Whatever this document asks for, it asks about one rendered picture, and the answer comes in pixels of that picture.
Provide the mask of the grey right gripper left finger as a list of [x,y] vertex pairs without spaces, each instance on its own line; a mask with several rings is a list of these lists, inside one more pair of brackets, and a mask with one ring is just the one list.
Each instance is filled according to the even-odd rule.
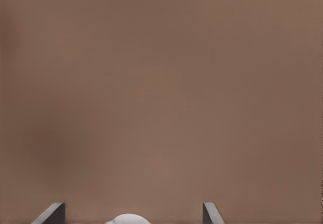
[[53,203],[31,224],[66,224],[65,203]]

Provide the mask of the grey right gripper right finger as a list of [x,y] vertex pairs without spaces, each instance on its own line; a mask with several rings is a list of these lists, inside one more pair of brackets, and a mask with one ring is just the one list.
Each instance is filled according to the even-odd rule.
[[225,224],[216,206],[211,202],[203,203],[202,224]]

